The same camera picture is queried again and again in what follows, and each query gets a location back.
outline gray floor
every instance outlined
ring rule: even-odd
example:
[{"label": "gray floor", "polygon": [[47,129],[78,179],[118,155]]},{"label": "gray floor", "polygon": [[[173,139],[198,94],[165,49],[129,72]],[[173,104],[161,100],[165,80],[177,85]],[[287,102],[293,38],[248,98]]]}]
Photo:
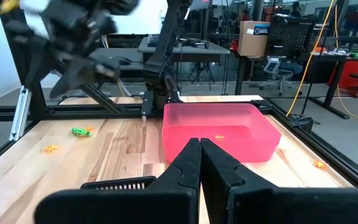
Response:
[{"label": "gray floor", "polygon": [[[131,92],[131,94],[138,94],[140,91],[145,90],[144,84],[126,84],[127,89]],[[211,85],[212,90],[209,90],[208,82],[205,80],[201,80],[199,83],[195,83],[194,85],[190,85],[188,82],[182,83],[182,95],[220,95],[222,93],[222,85],[221,83]],[[234,94],[235,83],[229,82],[227,84],[227,93],[232,95]],[[302,91],[304,92],[303,96],[306,95],[308,89],[308,85],[302,86]],[[45,99],[49,105],[56,105],[60,99],[51,100],[48,95],[50,93],[50,88],[44,89]],[[113,84],[105,84],[103,86],[103,91],[108,91],[112,96],[119,96],[120,92],[116,85]],[[313,85],[311,96],[324,96],[328,87],[323,84]],[[292,102],[291,98],[285,97],[293,97],[295,95],[296,90],[289,89],[287,90],[283,97],[274,99],[276,103],[278,103],[282,108],[287,110]],[[0,97],[0,106],[13,106],[16,105],[17,96],[19,94],[19,90],[15,90],[11,93],[8,93],[2,97]],[[76,91],[70,92],[68,95],[76,95]],[[244,82],[242,88],[243,95],[260,95],[263,97],[278,97],[278,90],[276,88],[266,88],[264,90],[259,90],[258,88],[250,88],[248,83]],[[358,98],[348,98],[346,95],[343,96],[343,102],[347,106],[350,111],[353,111],[358,115]],[[293,113],[300,113],[301,108],[303,106],[304,98],[302,96],[296,102]],[[342,105],[340,104],[338,98],[333,100],[332,105],[339,109],[343,110]],[[336,149],[341,151],[347,157],[352,159],[354,162],[358,164],[358,120],[355,118],[351,118],[348,120],[343,120],[336,115],[324,110],[313,102],[309,101],[306,107],[306,113],[310,115],[315,120],[320,122],[320,125],[314,125],[313,131],[321,136],[328,143],[333,145]],[[11,123],[4,122],[0,123],[0,147],[7,141],[9,132],[11,130]]]}]

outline chair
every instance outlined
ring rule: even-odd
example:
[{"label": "chair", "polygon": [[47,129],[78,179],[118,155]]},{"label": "chair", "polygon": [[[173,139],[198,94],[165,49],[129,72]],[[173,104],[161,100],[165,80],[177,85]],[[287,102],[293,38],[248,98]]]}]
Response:
[{"label": "chair", "polygon": [[267,81],[259,85],[259,89],[263,90],[265,86],[276,85],[280,90],[279,96],[282,96],[286,88],[298,87],[287,81],[293,75],[297,75],[303,71],[303,67],[296,63],[281,62],[278,58],[267,59],[267,64],[264,67],[264,72],[272,74],[273,80]]}]

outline pink plastic bin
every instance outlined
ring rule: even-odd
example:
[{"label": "pink plastic bin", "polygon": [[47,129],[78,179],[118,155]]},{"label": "pink plastic bin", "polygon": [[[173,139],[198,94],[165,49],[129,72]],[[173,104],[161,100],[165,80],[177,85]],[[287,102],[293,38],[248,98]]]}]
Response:
[{"label": "pink plastic bin", "polygon": [[166,104],[162,124],[166,160],[172,162],[190,138],[209,138],[240,162],[267,162],[281,134],[251,104]]}]

